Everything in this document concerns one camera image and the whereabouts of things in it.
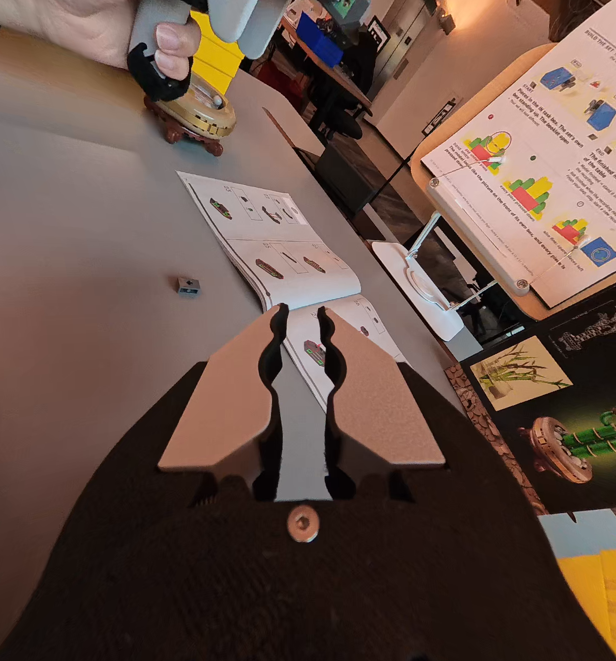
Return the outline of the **black bamboo set box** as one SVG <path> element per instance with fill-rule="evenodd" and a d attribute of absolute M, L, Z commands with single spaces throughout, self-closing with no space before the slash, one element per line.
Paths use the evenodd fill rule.
<path fill-rule="evenodd" d="M 445 374 L 538 513 L 616 508 L 616 284 Z"/>

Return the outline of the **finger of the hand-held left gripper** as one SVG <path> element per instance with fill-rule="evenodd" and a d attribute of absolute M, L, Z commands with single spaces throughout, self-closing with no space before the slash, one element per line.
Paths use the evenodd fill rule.
<path fill-rule="evenodd" d="M 289 1 L 247 1 L 238 47 L 249 60 L 262 56 L 284 16 Z"/>
<path fill-rule="evenodd" d="M 210 24 L 226 43 L 237 42 L 258 1 L 207 1 Z"/>

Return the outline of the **person's left hand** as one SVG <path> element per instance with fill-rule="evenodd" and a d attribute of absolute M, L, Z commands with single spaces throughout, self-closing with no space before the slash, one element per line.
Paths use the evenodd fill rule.
<path fill-rule="evenodd" d="M 0 27 L 30 34 L 106 65 L 127 69 L 138 1 L 0 1 Z M 167 77 L 182 80 L 198 51 L 199 25 L 160 22 L 155 63 Z"/>

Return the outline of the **red plastic bin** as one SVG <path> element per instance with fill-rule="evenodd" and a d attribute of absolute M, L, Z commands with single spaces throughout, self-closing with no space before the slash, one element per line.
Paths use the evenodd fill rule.
<path fill-rule="evenodd" d="M 256 78 L 286 98 L 293 106 L 300 106 L 304 95 L 296 80 L 281 72 L 276 64 L 267 60 L 259 67 Z"/>

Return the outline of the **tan brick pot model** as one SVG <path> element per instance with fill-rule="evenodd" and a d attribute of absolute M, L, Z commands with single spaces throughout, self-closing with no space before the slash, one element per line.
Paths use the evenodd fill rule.
<path fill-rule="evenodd" d="M 191 74 L 184 96 L 173 101 L 152 101 L 144 96 L 144 105 L 155 116 L 168 144 L 193 141 L 217 158 L 223 153 L 221 140 L 237 123 L 232 104 L 196 73 Z"/>

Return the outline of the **dark grey brick assembly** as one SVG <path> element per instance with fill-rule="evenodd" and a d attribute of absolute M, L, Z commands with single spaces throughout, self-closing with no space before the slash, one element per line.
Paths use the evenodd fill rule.
<path fill-rule="evenodd" d="M 324 10 L 346 34 L 356 34 L 370 8 L 370 1 L 319 1 Z"/>

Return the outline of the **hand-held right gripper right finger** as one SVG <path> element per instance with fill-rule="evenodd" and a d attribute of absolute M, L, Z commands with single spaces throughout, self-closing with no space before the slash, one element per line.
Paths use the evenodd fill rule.
<path fill-rule="evenodd" d="M 332 385 L 325 426 L 325 484 L 332 499 L 353 499 L 369 476 L 394 483 L 403 471 L 444 468 L 444 454 L 405 379 L 413 370 L 333 309 L 321 307 L 317 318 Z"/>

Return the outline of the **yellow bin with brick pieces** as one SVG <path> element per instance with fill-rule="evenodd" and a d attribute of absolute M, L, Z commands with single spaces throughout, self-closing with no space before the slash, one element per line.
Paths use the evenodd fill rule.
<path fill-rule="evenodd" d="M 199 25 L 202 34 L 198 51 L 194 55 L 192 73 L 224 95 L 244 55 L 237 42 L 224 42 L 214 33 L 207 14 L 191 10 L 190 15 Z"/>

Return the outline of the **long wooden table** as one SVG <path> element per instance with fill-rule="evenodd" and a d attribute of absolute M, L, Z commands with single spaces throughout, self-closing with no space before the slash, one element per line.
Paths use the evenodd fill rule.
<path fill-rule="evenodd" d="M 296 33 L 296 29 L 292 26 L 291 22 L 288 21 L 287 17 L 283 15 L 280 19 L 279 26 L 287 30 L 291 38 L 293 38 L 299 47 L 304 51 L 305 55 L 326 75 L 329 76 L 333 81 L 336 82 L 340 87 L 346 90 L 350 95 L 357 99 L 357 102 L 364 109 L 365 113 L 369 116 L 373 115 L 371 110 L 371 101 L 370 99 L 362 93 L 362 91 L 354 84 L 354 82 L 346 76 L 340 67 L 329 67 L 325 62 L 323 62 L 317 54 L 315 54 L 308 45 L 301 40 Z"/>

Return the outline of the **black office chair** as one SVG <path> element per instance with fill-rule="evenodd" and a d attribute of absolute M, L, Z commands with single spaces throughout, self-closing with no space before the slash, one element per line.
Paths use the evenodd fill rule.
<path fill-rule="evenodd" d="M 369 50 L 359 44 L 344 51 L 340 63 L 345 76 L 365 95 L 368 94 L 373 83 L 376 55 L 375 46 L 371 46 Z M 325 125 L 325 130 L 321 134 L 327 141 L 335 134 L 356 141 L 361 139 L 362 128 L 350 113 L 359 106 L 358 100 L 345 92 L 324 71 L 314 70 L 307 95 L 315 106 L 315 113 L 322 114 L 321 120 L 315 123 L 315 128 L 319 129 L 322 124 Z"/>

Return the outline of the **blue plastic bin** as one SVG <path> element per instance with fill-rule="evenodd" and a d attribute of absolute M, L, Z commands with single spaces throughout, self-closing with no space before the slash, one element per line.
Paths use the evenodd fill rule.
<path fill-rule="evenodd" d="M 342 61 L 342 49 L 305 12 L 299 18 L 296 35 L 329 68 L 338 66 Z"/>

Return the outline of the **grey desk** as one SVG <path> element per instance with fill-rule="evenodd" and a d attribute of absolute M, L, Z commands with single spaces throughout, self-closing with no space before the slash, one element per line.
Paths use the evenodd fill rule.
<path fill-rule="evenodd" d="M 165 144 L 122 71 L 0 29 L 0 660 L 616 660 L 448 356 L 265 114 Z M 436 470 L 322 483 L 325 416 L 274 386 L 279 501 L 157 468 L 210 355 L 261 316 L 176 170 L 288 188 L 408 358 Z M 177 278 L 201 293 L 183 297 Z"/>

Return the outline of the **black rectangular box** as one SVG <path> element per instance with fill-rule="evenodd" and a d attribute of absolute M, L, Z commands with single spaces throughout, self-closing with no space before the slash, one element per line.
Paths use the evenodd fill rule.
<path fill-rule="evenodd" d="M 376 193 L 369 180 L 333 145 L 325 147 L 313 175 L 348 218 L 361 212 Z"/>

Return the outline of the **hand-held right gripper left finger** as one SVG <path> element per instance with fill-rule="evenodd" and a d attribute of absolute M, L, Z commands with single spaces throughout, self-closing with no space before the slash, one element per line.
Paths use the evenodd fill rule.
<path fill-rule="evenodd" d="M 282 422 L 273 382 L 282 369 L 288 305 L 279 303 L 208 359 L 158 462 L 219 483 L 239 476 L 259 501 L 276 499 Z"/>

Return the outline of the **instruction booklet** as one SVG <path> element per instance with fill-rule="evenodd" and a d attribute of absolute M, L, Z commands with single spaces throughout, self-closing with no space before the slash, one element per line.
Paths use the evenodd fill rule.
<path fill-rule="evenodd" d="M 284 346 L 323 410 L 332 382 L 324 371 L 320 307 L 333 309 L 395 361 L 407 362 L 379 313 L 362 295 L 355 272 L 320 238 L 289 194 L 177 174 L 263 310 L 287 304 Z"/>

